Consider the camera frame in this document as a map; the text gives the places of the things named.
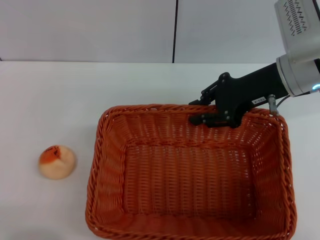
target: orange wicker basket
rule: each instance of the orange wicker basket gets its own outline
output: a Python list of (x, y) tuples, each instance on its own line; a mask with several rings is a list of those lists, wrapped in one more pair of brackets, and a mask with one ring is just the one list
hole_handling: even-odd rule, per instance
[(296, 229), (288, 127), (265, 109), (242, 125), (188, 117), (214, 106), (135, 105), (99, 120), (85, 219), (126, 240), (288, 240)]

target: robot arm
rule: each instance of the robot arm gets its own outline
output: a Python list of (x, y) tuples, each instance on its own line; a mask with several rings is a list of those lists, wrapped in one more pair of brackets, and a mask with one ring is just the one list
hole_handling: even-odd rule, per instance
[(240, 126), (250, 109), (269, 103), (277, 115), (276, 99), (297, 97), (320, 89), (320, 11), (316, 0), (278, 0), (275, 4), (286, 54), (276, 63), (241, 78), (228, 72), (201, 92), (190, 105), (209, 105), (215, 100), (217, 113), (191, 116), (194, 125)]

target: round food item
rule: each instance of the round food item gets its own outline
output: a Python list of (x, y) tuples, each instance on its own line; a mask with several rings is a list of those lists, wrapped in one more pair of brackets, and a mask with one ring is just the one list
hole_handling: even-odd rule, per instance
[(64, 179), (69, 176), (76, 166), (74, 152), (62, 145), (47, 148), (39, 157), (39, 171), (49, 179)]

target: wicker basket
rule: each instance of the wicker basket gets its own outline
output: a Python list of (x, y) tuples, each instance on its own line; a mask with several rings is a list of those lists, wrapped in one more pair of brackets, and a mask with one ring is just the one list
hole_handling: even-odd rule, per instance
[(288, 127), (265, 109), (193, 126), (199, 105), (117, 106), (98, 123), (85, 219), (97, 236), (288, 240), (296, 229)]

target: white tabletop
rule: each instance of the white tabletop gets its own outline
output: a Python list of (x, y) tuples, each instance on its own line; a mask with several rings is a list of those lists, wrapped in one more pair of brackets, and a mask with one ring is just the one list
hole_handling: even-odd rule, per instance
[[(187, 104), (223, 72), (241, 77), (266, 64), (0, 62), (0, 239), (97, 239), (85, 222), (87, 181), (99, 117), (116, 105)], [(320, 95), (287, 99), (298, 211), (294, 240), (320, 239)], [(49, 180), (47, 147), (72, 148), (77, 168)]]

